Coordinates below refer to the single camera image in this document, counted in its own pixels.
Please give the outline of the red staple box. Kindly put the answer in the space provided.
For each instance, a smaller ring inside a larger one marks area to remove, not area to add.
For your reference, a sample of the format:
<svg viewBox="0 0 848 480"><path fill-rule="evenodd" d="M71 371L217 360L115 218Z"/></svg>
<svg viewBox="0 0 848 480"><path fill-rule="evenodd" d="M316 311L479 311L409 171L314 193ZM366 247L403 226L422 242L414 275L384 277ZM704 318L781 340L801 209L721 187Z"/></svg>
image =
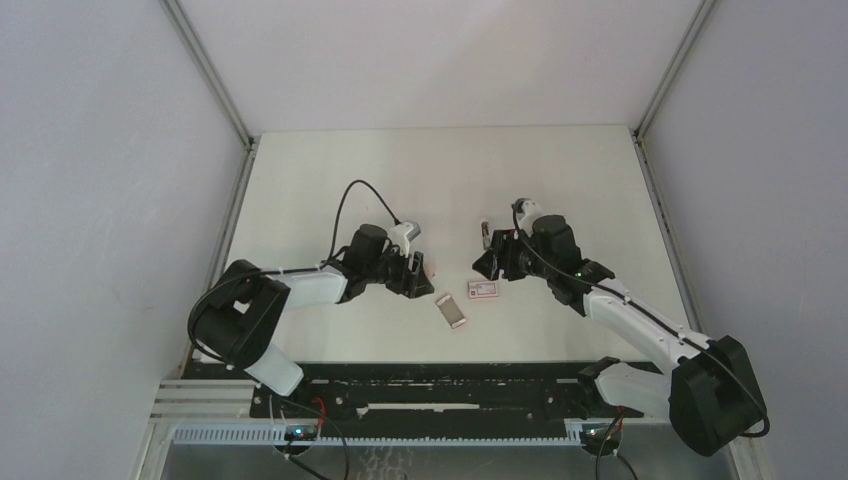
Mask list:
<svg viewBox="0 0 848 480"><path fill-rule="evenodd" d="M496 281L472 281L467 284L469 299L488 299L499 296L499 288Z"/></svg>

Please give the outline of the cardboard staple box tray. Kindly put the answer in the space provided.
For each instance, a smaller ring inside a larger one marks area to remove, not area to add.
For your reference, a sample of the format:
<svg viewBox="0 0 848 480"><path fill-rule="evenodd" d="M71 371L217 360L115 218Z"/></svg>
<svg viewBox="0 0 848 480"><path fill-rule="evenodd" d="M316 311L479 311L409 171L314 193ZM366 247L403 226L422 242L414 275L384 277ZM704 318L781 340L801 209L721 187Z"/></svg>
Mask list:
<svg viewBox="0 0 848 480"><path fill-rule="evenodd" d="M447 294L436 301L436 306L451 329L457 329L467 322L454 297Z"/></svg>

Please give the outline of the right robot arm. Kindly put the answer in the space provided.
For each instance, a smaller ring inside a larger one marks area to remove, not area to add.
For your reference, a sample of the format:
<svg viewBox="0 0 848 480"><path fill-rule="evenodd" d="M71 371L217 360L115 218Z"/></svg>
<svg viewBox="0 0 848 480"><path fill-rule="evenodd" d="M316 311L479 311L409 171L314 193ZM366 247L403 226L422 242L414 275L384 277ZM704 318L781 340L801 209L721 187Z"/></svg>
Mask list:
<svg viewBox="0 0 848 480"><path fill-rule="evenodd" d="M606 357L589 369L578 402L592 416L614 406L670 423L694 452L711 456L738 437L762 438L771 421L745 347L677 323L635 298L614 272L582 255L561 215L496 230L472 268L484 278L545 281L554 298L642 353L655 372Z"/></svg>

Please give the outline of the white mini stapler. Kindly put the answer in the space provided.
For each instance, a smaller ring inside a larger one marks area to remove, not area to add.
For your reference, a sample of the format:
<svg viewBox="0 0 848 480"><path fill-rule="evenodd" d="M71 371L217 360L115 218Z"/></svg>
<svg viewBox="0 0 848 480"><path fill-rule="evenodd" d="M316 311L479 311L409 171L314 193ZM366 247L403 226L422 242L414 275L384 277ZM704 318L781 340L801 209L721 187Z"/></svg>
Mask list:
<svg viewBox="0 0 848 480"><path fill-rule="evenodd" d="M488 250L491 247L492 235L490 225L487 220L482 220L480 222L480 230L483 249Z"/></svg>

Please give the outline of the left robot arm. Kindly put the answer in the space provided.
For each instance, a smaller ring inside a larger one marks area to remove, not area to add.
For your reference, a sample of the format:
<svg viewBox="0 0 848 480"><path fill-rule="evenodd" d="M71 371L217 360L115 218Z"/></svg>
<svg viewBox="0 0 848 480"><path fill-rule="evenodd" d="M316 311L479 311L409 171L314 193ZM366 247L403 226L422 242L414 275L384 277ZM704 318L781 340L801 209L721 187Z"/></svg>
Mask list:
<svg viewBox="0 0 848 480"><path fill-rule="evenodd" d="M305 269L261 269L237 260L192 307L188 338L203 355L269 388L286 415L301 416L310 409L313 392L301 383L302 368L272 342L283 314L347 303L370 285L408 299L432 294L424 256L412 248L420 233L414 221L389 230L363 224L340 254Z"/></svg>

